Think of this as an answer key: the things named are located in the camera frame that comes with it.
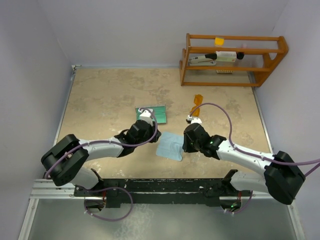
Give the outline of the light blue cleaning cloth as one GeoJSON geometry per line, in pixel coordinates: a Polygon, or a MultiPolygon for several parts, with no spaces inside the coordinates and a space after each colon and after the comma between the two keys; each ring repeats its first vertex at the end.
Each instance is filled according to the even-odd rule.
{"type": "Polygon", "coordinates": [[[181,162],[183,159],[184,137],[171,132],[164,132],[158,143],[156,155],[181,162]]]}

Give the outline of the grey-brown glasses case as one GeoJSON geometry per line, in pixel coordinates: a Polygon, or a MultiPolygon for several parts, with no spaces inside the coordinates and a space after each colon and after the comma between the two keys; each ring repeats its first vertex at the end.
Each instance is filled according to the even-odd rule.
{"type": "Polygon", "coordinates": [[[167,114],[166,114],[166,106],[165,105],[151,105],[151,106],[138,106],[135,108],[136,119],[140,120],[140,108],[148,108],[153,110],[154,115],[156,117],[158,124],[166,124],[167,123],[167,114]]]}

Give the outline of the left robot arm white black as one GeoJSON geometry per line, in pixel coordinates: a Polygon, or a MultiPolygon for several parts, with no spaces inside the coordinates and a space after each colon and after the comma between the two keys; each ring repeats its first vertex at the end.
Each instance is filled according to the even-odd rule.
{"type": "Polygon", "coordinates": [[[156,123],[145,120],[137,120],[130,129],[104,140],[88,141],[68,134],[40,161],[46,170],[45,177],[50,177],[57,187],[71,183],[85,189],[91,196],[98,196],[103,191],[104,181],[96,170],[85,168],[85,162],[125,157],[137,147],[156,143],[161,135],[156,123]]]}

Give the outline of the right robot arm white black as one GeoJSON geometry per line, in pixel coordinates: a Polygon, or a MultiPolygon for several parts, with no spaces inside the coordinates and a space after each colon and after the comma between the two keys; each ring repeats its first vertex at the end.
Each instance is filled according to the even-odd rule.
{"type": "Polygon", "coordinates": [[[207,158],[232,162],[252,173],[236,172],[222,183],[222,190],[228,196],[238,191],[268,193],[275,200],[291,205],[305,182],[305,175],[289,154],[258,152],[231,143],[220,135],[210,136],[199,123],[192,123],[183,132],[183,151],[200,152],[207,158]]]}

